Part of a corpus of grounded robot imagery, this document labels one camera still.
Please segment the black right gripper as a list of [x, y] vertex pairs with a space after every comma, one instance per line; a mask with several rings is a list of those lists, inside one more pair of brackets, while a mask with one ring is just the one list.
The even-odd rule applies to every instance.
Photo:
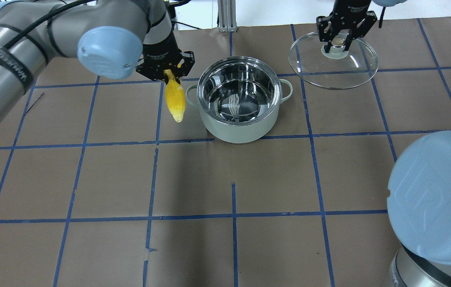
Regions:
[[328, 16], [316, 18], [318, 37], [324, 43], [326, 54], [331, 49], [332, 40], [342, 31], [347, 34], [344, 51], [349, 51], [355, 40], [367, 35], [377, 22], [375, 12], [369, 11], [370, 5], [370, 0], [336, 0]]

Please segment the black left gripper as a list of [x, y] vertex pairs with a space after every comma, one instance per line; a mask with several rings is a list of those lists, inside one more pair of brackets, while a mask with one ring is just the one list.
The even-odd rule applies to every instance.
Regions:
[[181, 83], [182, 78], [190, 73], [195, 64], [194, 53], [180, 50], [173, 40], [144, 44], [142, 48], [142, 58], [139, 59], [135, 71], [153, 81], [168, 83], [164, 70], [169, 69], [175, 75], [176, 82]]

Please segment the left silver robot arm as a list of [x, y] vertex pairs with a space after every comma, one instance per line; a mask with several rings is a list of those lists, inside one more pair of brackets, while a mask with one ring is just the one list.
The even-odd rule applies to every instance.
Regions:
[[77, 58], [98, 76], [187, 76], [195, 63], [173, 34], [163, 0], [0, 2], [0, 122], [55, 57]]

